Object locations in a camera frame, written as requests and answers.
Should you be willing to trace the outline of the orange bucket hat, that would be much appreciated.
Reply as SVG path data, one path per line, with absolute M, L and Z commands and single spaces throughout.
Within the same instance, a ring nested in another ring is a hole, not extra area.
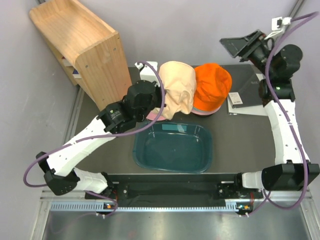
M 194 70 L 196 91 L 193 107 L 201 110 L 221 107 L 232 87 L 231 75 L 217 63 L 205 63 Z

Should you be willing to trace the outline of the peach bucket hat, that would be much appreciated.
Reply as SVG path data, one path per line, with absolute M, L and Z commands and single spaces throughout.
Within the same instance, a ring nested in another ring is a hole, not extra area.
M 166 91 L 161 115 L 171 120 L 178 112 L 190 114 L 197 88 L 195 69 L 184 62 L 168 61 L 160 66 L 158 73 Z

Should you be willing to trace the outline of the light pink bucket hat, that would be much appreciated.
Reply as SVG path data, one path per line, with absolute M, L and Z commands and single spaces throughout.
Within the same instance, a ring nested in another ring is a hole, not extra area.
M 216 113 L 218 110 L 220 109 L 220 107 L 218 107 L 217 109 L 215 110 L 212 110 L 212 111 L 203 111 L 203 110 L 199 110 L 197 108 L 192 108 L 191 112 L 195 115 L 198 115 L 198 116 L 210 116 L 210 115 L 213 115 L 214 113 Z

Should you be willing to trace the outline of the turquoise bucket hat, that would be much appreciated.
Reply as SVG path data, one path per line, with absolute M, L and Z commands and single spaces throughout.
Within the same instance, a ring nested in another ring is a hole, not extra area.
M 203 109 L 196 108 L 196 107 L 193 106 L 192 111 L 202 112 L 202 113 L 211 113 L 211 112 L 214 112 L 216 110 L 203 110 Z

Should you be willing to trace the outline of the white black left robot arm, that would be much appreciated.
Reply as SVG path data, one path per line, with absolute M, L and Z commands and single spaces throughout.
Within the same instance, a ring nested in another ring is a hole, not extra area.
M 231 74 L 217 63 L 198 67 L 181 61 L 157 64 L 139 61 L 140 80 L 126 95 L 106 106 L 81 132 L 62 147 L 37 155 L 45 184 L 57 196 L 79 190 L 109 198 L 113 182 L 105 172 L 93 173 L 77 165 L 102 145 L 137 135 L 176 113 L 209 115 L 224 103 L 232 87 Z

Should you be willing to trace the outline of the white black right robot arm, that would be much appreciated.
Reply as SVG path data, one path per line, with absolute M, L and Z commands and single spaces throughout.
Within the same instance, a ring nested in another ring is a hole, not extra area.
M 239 198 L 245 198 L 252 189 L 301 191 L 320 174 L 320 166 L 310 163 L 304 150 L 295 116 L 291 78 L 302 58 L 298 46 L 285 45 L 272 57 L 269 77 L 259 83 L 258 94 L 271 125 L 275 163 L 261 171 L 238 174 L 233 192 Z

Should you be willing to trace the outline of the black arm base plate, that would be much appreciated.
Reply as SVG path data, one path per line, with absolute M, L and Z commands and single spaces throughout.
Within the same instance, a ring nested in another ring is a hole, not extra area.
M 209 199 L 260 198 L 257 189 L 242 188 L 235 173 L 110 174 L 100 195 L 116 200 L 142 197 L 208 197 Z

